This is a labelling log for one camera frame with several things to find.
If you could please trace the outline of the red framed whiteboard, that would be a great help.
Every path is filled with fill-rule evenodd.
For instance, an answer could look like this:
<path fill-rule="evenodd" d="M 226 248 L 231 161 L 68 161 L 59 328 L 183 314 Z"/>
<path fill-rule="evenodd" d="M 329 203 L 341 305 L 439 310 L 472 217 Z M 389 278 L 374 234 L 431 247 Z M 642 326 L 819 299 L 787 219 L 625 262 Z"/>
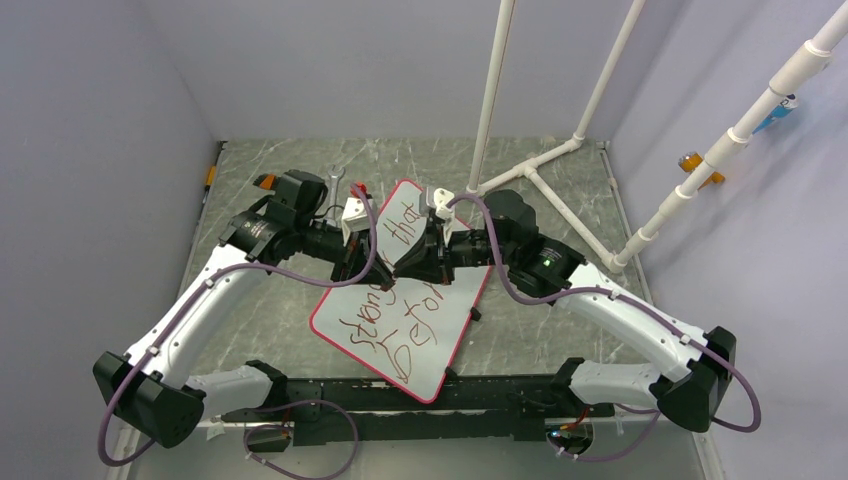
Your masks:
<path fill-rule="evenodd" d="M 386 291 L 329 289 L 309 319 L 314 334 L 417 401 L 440 392 L 488 267 L 458 268 L 449 285 L 401 278 Z"/>

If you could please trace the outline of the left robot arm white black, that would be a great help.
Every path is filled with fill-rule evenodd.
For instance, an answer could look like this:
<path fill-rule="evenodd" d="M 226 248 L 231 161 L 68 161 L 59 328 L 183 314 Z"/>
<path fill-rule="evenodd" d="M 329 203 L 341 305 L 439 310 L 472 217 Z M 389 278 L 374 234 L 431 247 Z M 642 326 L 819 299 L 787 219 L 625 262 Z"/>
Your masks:
<path fill-rule="evenodd" d="M 105 352 L 93 375 L 107 418 L 119 418 L 151 444 L 172 448 L 203 420 L 251 409 L 272 420 L 287 406 L 287 378 L 250 361 L 231 371 L 196 376 L 205 346 L 241 299 L 266 278 L 282 273 L 297 254 L 328 262 L 326 288 L 394 284 L 377 249 L 378 211 L 364 185 L 355 183 L 340 222 L 331 225 L 319 207 L 328 195 L 324 180 L 290 170 L 263 174 L 264 195 L 233 216 L 206 264 L 162 319 L 122 353 Z"/>

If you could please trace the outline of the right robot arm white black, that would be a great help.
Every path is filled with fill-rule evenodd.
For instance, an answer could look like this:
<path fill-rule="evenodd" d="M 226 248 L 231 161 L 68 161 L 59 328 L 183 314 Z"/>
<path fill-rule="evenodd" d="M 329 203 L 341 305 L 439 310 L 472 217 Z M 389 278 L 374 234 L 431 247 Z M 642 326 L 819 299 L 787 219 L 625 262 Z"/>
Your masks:
<path fill-rule="evenodd" d="M 395 262 L 397 276 L 448 285 L 458 269 L 493 266 L 517 302 L 579 313 L 645 358 L 624 365 L 567 359 L 550 391 L 564 415 L 616 403 L 654 409 L 697 433 L 718 423 L 736 372 L 733 333 L 720 326 L 704 331 L 632 297 L 584 255 L 541 233 L 535 209 L 513 190 L 479 200 L 485 228 L 455 229 L 455 205 L 471 198 L 444 189 L 422 193 L 424 232 Z"/>

